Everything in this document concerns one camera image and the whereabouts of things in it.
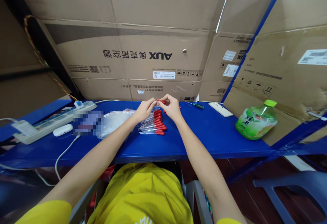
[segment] green tea bottle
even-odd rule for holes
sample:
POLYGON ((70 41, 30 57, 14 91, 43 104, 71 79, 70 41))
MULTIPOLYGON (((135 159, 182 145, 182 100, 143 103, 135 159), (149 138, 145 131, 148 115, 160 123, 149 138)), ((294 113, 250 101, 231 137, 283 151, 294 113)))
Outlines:
POLYGON ((277 102, 273 100, 266 100, 264 105, 245 109, 235 128, 246 139, 260 139, 277 124, 277 117, 273 110, 276 104, 277 102))

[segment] cardboard wall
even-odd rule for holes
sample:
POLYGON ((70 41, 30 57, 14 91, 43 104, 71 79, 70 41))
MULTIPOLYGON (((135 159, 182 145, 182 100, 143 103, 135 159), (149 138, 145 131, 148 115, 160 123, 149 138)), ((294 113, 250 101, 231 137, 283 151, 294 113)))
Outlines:
MULTIPOLYGON (((137 80, 197 82, 203 79, 215 83, 209 85, 212 87, 210 94, 206 92, 208 84, 203 83, 200 99, 211 97, 216 101, 221 99, 221 94, 214 96, 213 90, 226 87, 231 81, 240 56, 247 49, 270 2, 25 1, 84 96, 95 98, 102 94, 94 93, 98 88, 93 87, 90 92, 93 96, 90 96, 86 88, 81 87, 88 83, 87 87, 91 88, 90 83, 77 79, 108 79, 112 84, 116 80, 130 83, 137 80), (213 42, 219 20, 219 33, 213 42), (235 60, 231 60, 230 52, 235 52, 235 60), (224 58, 226 53, 229 53, 227 59, 224 58)), ((133 99, 135 91, 130 92, 133 99)), ((106 98, 113 98, 111 95, 118 93, 107 93, 106 98)))
POLYGON ((327 126, 325 126, 324 128, 317 130, 316 132, 314 132, 313 134, 311 134, 310 136, 308 136, 307 138, 305 138, 302 143, 305 144, 310 144, 312 142, 318 141, 321 138, 327 136, 327 126))
MULTIPOLYGON (((0 0, 0 75, 41 68, 24 29, 0 0)), ((0 118, 20 118, 65 95, 47 74, 0 81, 0 118)), ((10 121, 0 121, 0 126, 10 121)))
POLYGON ((308 111, 318 115, 327 111, 323 1, 277 0, 224 102, 238 116, 247 107, 275 100, 278 124, 263 137, 268 145, 302 122, 318 119, 308 111))
POLYGON ((221 96, 208 96, 208 87, 227 86, 232 81, 255 31, 271 0, 227 0, 218 26, 200 89, 200 100, 221 101, 221 96))
MULTIPOLYGON (((224 106, 230 110, 236 117, 240 117, 246 108, 262 105, 263 102, 253 96, 248 95, 246 92, 238 90, 232 87, 228 93, 224 106)), ((290 131, 298 127, 301 122, 296 118, 287 115, 286 113, 274 109, 278 124, 274 126, 269 133, 267 133, 262 139, 269 146, 272 146, 277 141, 286 136, 290 131)))
POLYGON ((225 3, 25 1, 85 98, 126 100, 168 92, 184 100, 195 98, 225 3))

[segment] blue plastic chair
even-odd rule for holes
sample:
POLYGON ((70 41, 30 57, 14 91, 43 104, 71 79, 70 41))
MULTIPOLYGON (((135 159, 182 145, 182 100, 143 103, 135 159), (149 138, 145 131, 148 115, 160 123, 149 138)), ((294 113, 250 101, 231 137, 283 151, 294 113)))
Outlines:
POLYGON ((262 187, 277 209, 284 223, 295 224, 285 206, 274 191, 275 187, 288 187, 294 194, 308 197, 326 216, 327 213, 327 174, 316 171, 301 171, 280 178, 253 180, 255 187, 262 187))

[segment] white sticker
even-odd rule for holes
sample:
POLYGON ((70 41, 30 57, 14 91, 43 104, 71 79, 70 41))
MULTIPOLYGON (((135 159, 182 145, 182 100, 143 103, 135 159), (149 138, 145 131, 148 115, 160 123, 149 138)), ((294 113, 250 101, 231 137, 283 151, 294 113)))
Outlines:
POLYGON ((327 65, 327 49, 307 50, 297 64, 327 65))
POLYGON ((175 79, 176 72, 153 72, 154 79, 175 79))
POLYGON ((226 70, 224 71, 223 76, 234 77, 239 66, 228 64, 226 70))
POLYGON ((232 61, 235 55, 236 55, 235 51, 227 50, 223 60, 232 61))

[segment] aux logo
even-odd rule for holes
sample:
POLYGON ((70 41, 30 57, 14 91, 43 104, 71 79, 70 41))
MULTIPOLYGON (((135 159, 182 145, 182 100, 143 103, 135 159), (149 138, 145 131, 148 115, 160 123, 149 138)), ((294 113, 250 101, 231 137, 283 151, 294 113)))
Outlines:
POLYGON ((159 59, 159 55, 161 56, 161 60, 164 59, 164 56, 165 56, 166 60, 169 60, 171 58, 171 56, 173 55, 172 53, 166 54, 166 53, 161 53, 161 52, 158 52, 158 53, 157 52, 154 52, 154 53, 149 52, 149 54, 151 55, 150 59, 155 59, 155 60, 159 59))

